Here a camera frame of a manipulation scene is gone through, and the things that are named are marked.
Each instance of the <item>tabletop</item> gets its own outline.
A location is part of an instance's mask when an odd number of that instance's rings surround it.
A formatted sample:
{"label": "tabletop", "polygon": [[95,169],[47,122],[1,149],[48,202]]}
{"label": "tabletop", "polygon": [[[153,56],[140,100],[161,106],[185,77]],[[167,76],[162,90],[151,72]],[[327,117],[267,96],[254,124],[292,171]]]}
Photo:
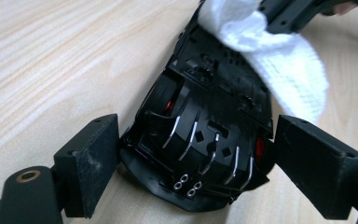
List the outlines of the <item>tabletop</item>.
{"label": "tabletop", "polygon": [[[53,165],[88,122],[133,122],[198,0],[0,0],[0,196],[11,174]],[[330,89],[318,126],[358,150],[358,8],[303,30]],[[273,102],[276,120],[282,110]],[[275,166],[270,182],[226,208],[188,213],[152,196],[119,165],[92,219],[65,223],[355,223],[328,221]]]}

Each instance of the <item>white cloth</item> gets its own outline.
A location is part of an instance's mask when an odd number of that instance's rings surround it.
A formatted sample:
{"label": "white cloth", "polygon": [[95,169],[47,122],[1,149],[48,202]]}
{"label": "white cloth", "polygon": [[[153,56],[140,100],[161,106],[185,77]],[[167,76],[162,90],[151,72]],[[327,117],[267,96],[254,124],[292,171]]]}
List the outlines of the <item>white cloth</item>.
{"label": "white cloth", "polygon": [[301,35],[272,35],[257,0],[207,0],[199,24],[250,63],[284,113],[316,123],[324,111],[324,66]]}

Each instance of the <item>hand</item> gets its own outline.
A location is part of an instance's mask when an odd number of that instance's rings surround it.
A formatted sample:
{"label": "hand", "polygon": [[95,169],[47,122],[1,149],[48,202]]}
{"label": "hand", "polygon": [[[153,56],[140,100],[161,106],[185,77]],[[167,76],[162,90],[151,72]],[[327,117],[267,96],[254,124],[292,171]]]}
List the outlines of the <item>hand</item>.
{"label": "hand", "polygon": [[343,3],[343,4],[336,5],[334,7],[334,12],[337,13],[338,15],[344,15],[356,7],[358,7],[358,5],[356,5],[353,2]]}

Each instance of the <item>light wood surface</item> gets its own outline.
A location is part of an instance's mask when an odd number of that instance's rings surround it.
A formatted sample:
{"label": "light wood surface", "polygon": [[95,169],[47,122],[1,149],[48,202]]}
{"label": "light wood surface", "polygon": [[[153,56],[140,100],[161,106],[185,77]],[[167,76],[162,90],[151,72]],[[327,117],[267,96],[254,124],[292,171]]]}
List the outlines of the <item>light wood surface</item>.
{"label": "light wood surface", "polygon": [[[89,121],[118,113],[123,133],[198,0],[0,1],[0,194],[11,174],[53,164]],[[358,149],[358,9],[303,31],[331,88],[319,126]],[[277,118],[280,108],[274,106]],[[119,166],[90,220],[68,223],[329,223],[279,167],[270,183],[212,213],[152,196]],[[354,223],[353,210],[349,223]]]}

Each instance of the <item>wooden table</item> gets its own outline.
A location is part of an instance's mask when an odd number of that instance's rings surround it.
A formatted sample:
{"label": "wooden table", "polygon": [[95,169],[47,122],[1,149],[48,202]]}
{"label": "wooden table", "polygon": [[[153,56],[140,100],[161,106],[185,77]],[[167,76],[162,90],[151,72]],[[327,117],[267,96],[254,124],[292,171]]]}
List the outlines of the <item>wooden table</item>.
{"label": "wooden table", "polygon": [[[198,0],[0,1],[0,194],[11,174],[53,164],[89,121],[118,113],[123,133]],[[319,126],[358,149],[358,9],[303,31],[331,83]],[[277,118],[280,108],[274,106]],[[121,165],[91,220],[68,223],[327,223],[279,167],[263,188],[212,213],[152,196]],[[357,218],[351,213],[350,223]]]}

